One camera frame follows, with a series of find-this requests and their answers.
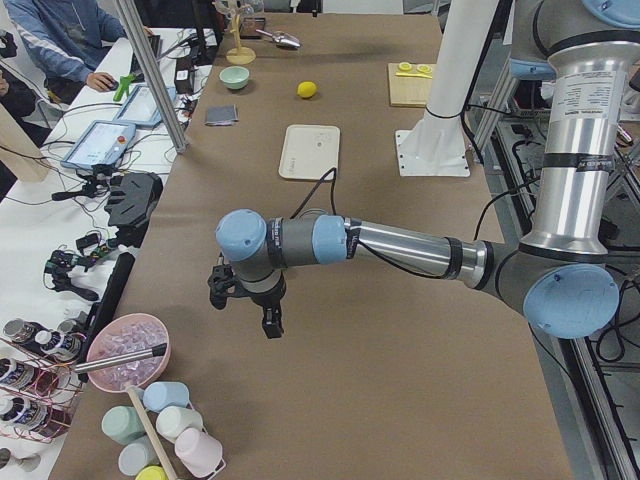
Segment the yellow cup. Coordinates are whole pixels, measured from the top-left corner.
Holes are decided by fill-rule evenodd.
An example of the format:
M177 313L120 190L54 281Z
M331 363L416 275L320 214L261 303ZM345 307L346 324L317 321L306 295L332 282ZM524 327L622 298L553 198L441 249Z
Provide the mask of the yellow cup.
M152 466L140 470L136 475L136 480L169 480L162 467Z

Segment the label on robot arm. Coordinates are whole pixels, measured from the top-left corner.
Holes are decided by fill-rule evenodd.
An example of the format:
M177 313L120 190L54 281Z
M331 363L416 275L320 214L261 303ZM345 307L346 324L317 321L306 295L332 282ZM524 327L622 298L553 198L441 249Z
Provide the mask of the label on robot arm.
M574 73L556 81L551 122L606 119L617 123L626 76L623 72Z

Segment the blue joint cap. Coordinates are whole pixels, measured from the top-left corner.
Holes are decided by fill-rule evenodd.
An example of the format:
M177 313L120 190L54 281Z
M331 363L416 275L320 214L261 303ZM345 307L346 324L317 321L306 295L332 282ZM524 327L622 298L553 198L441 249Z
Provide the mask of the blue joint cap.
M313 225L313 255L318 263L336 263L347 259L347 232L344 219L337 215L321 215Z
M638 0L582 0L583 5L599 20L618 28L640 28Z
M538 280L524 299L527 321L558 338L581 338L604 327L618 308L618 286L604 268L560 267Z
M509 71L519 80L553 80L555 70L547 62L530 62L528 60L509 59Z
M234 210L216 227L216 240L230 262L239 262L260 250L267 236L267 223L253 210Z

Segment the human hand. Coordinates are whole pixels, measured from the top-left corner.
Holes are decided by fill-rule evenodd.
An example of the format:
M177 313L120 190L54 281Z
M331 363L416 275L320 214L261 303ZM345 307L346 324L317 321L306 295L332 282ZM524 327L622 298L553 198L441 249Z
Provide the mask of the human hand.
M0 70L0 97L4 97L9 93L9 82L2 77L2 70Z
M93 72L87 75L85 83L98 92L109 92L116 80L107 72Z

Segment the yellow ball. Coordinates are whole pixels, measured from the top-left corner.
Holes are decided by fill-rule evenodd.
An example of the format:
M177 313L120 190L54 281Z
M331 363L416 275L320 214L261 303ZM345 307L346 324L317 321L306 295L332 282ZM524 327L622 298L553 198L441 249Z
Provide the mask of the yellow ball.
M313 82L302 82L298 85L298 96L300 98L311 98L318 91L318 86Z

